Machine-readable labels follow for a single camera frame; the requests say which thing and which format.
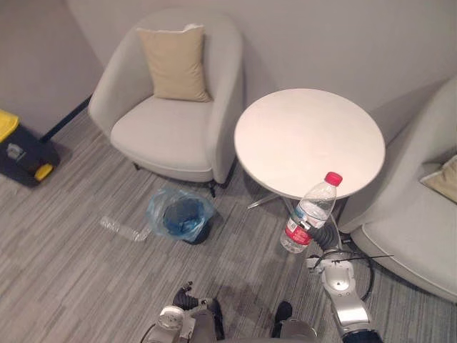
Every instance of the bottle label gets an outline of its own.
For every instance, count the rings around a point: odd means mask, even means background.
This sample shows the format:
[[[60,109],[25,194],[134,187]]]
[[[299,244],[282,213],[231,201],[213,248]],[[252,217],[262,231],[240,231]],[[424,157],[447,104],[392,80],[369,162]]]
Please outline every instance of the bottle label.
[[[300,225],[297,225],[292,218],[289,218],[286,225],[286,234],[295,243],[300,245],[309,245],[312,238],[306,233],[305,229]]]

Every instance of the throw pillow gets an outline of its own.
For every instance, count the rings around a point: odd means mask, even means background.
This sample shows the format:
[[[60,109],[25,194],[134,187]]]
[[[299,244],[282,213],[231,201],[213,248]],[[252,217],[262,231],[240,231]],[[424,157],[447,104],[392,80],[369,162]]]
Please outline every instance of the throw pillow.
[[[457,155],[447,161],[439,171],[423,177],[421,183],[457,203]]]
[[[204,27],[183,31],[137,29],[154,83],[154,96],[208,102],[202,53]]]

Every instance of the beige armchair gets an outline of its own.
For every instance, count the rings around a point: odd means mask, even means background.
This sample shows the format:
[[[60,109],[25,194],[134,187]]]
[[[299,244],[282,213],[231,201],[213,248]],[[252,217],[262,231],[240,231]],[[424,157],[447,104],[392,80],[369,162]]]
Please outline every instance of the beige armchair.
[[[205,26],[204,71],[213,101],[157,99],[136,28]],[[203,9],[165,9],[141,20],[109,61],[89,115],[138,166],[167,177],[219,184],[235,157],[233,132],[243,111],[242,38],[231,20]]]
[[[457,153],[457,76],[392,141],[378,177],[349,198],[342,232],[377,262],[457,302],[457,204],[419,182]]]

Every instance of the gray carpet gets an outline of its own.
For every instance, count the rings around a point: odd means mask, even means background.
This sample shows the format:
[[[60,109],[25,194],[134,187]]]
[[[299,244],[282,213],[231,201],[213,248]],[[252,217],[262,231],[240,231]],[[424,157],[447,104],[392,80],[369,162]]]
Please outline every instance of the gray carpet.
[[[340,342],[318,278],[278,236],[280,200],[247,210],[266,193],[237,165],[227,189],[141,170],[111,148],[85,113],[55,137],[61,166],[31,191],[0,179],[0,341],[139,342],[176,290],[218,297],[227,337],[265,337],[278,303],[312,324],[322,342]],[[99,225],[106,215],[141,230],[161,187],[211,199],[218,215],[201,245],[149,236],[131,242]],[[311,247],[311,252],[318,252]],[[368,283],[356,268],[359,292]],[[368,308],[385,342],[457,342],[457,307],[376,269]]]

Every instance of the red bottle cap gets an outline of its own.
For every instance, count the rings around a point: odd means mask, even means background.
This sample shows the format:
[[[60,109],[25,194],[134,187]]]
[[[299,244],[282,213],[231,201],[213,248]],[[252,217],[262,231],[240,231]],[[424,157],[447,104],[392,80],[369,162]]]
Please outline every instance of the red bottle cap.
[[[327,173],[325,180],[332,186],[337,187],[341,183],[341,181],[343,181],[343,177],[340,174],[330,171],[329,173]]]

